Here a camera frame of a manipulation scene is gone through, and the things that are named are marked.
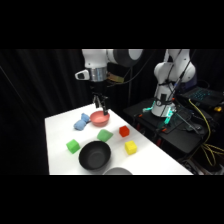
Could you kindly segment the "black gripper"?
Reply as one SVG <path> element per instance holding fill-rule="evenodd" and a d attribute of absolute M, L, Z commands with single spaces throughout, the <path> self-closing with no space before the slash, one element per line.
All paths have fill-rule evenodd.
<path fill-rule="evenodd" d="M 108 114 L 108 97 L 105 97 L 107 92 L 107 82 L 91 82 L 90 89 L 92 94 L 94 95 L 93 101 L 95 103 L 96 108 L 100 107 L 99 97 L 103 97 L 101 104 L 103 108 L 103 114 L 104 116 L 106 116 Z"/>

